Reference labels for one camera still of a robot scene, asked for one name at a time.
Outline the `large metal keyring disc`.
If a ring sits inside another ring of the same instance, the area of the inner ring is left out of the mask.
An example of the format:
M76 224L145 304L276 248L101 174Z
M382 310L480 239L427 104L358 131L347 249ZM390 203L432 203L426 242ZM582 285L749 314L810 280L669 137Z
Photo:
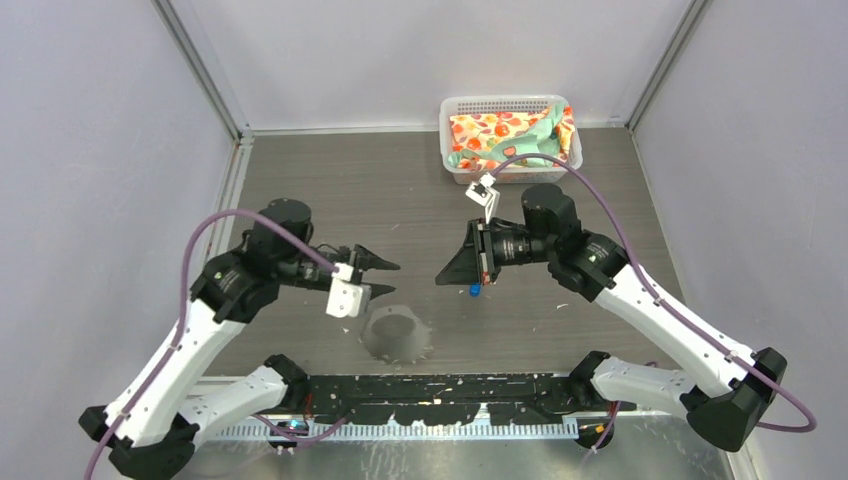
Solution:
M412 365L434 351L432 330L406 305L375 309L359 340L369 355L385 364Z

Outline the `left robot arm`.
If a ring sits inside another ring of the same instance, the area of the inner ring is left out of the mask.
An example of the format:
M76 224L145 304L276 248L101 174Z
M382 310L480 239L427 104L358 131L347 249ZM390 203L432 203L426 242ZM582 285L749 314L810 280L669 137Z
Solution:
M97 456L128 479L170 479L218 432L265 410L293 414L311 392L308 375L284 355L216 392L190 391L213 360L282 287L327 294L325 311L356 317L391 287L368 283L371 269L395 264L362 245L312 246L312 212L305 203L272 200L247 211L253 225L233 249L215 256L195 280L180 281L180 311L169 336L133 382L112 402L91 406L79 423Z

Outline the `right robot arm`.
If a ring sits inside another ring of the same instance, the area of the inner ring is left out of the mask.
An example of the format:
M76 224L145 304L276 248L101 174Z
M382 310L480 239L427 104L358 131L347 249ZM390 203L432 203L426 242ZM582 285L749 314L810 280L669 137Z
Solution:
M499 193L487 178L466 195L484 214L436 276L446 285L491 285L506 266L544 263L557 283L633 326L678 365L663 370L592 351L572 369L571 397L584 410L626 402L684 419L711 445L737 452L774 400L785 357L759 351L700 318L636 266L615 240L584 229L573 199L553 184L521 197L524 220L495 217Z

